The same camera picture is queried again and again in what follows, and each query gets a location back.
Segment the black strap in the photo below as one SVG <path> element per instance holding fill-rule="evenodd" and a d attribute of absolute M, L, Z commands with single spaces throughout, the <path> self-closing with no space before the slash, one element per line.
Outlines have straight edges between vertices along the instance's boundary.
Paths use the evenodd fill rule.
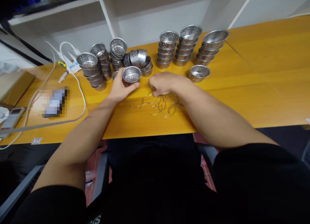
<path fill-rule="evenodd" d="M 12 51 L 16 52 L 17 54 L 19 54 L 20 56 L 24 57 L 25 59 L 29 60 L 30 62 L 32 62 L 33 64 L 37 65 L 37 66 L 42 66 L 43 64 L 40 63 L 39 61 L 36 61 L 35 59 L 31 58 L 30 56 L 26 55 L 25 53 L 21 52 L 20 50 L 17 50 L 15 47 L 10 46 L 9 44 L 5 43 L 4 41 L 2 41 L 0 39 L 0 43 L 2 43 L 3 45 L 5 45 L 7 48 L 11 49 Z"/>
<path fill-rule="evenodd" d="M 16 39 L 18 39 L 22 44 L 24 44 L 29 50 L 31 50 L 33 53 L 35 53 L 37 56 L 41 57 L 42 59 L 45 59 L 49 62 L 53 62 L 50 58 L 47 58 L 45 55 L 43 55 L 41 52 L 39 52 L 37 49 L 35 49 L 33 46 L 31 46 L 30 44 L 26 43 L 24 40 L 22 40 L 20 37 L 18 37 L 16 34 L 14 34 L 14 32 L 11 30 L 9 22 L 7 20 L 3 20 L 0 22 L 0 24 L 2 25 L 2 27 L 9 33 L 11 34 L 13 37 L 15 37 Z"/>

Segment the forearm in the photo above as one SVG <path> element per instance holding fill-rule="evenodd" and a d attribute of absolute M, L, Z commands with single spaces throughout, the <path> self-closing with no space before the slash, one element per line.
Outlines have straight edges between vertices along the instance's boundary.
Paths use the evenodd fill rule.
<path fill-rule="evenodd" d="M 173 86 L 182 99 L 189 116 L 203 138 L 220 148 L 237 147 L 248 143 L 272 143 L 254 129 L 242 116 L 186 79 Z"/>
<path fill-rule="evenodd" d="M 86 162 L 97 149 L 115 105 L 107 97 L 66 136 L 51 159 L 72 164 Z"/>

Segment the hand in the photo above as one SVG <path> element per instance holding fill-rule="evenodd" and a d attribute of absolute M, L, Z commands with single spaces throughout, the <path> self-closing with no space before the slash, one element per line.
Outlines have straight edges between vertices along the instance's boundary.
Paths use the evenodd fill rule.
<path fill-rule="evenodd" d="M 174 92 L 174 89 L 189 81 L 188 78 L 181 75 L 173 74 L 171 72 L 161 72 L 153 75 L 150 78 L 150 86 L 154 90 L 153 96 L 166 95 L 170 92 Z"/>
<path fill-rule="evenodd" d="M 117 73 L 116 77 L 114 78 L 113 85 L 109 95 L 107 96 L 108 99 L 111 99 L 115 102 L 120 102 L 124 100 L 129 93 L 139 87 L 139 83 L 134 83 L 129 87 L 125 87 L 122 82 L 122 73 L 123 70 L 126 68 L 120 68 L 119 72 Z"/>

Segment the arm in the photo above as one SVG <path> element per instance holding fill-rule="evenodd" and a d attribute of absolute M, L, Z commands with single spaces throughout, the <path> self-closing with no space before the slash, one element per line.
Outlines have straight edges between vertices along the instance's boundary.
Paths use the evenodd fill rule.
<path fill-rule="evenodd" d="M 85 166 L 102 138 L 114 106 L 135 90 L 139 83 L 124 87 L 121 68 L 109 95 L 64 139 L 51 156 L 33 191 L 49 185 L 69 185 L 85 190 Z"/>
<path fill-rule="evenodd" d="M 188 78 L 170 72 L 150 78 L 154 96 L 175 93 L 194 125 L 211 145 L 219 149 L 239 147 L 248 143 L 271 143 L 273 140 L 254 129 L 237 112 L 204 92 Z"/>

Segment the label sticker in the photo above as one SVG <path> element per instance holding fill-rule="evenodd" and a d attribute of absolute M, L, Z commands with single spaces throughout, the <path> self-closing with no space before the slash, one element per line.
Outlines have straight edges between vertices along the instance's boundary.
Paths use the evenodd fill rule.
<path fill-rule="evenodd" d="M 33 145 L 33 144 L 40 144 L 41 141 L 42 141 L 42 138 L 34 138 L 34 139 L 32 140 L 31 145 Z"/>

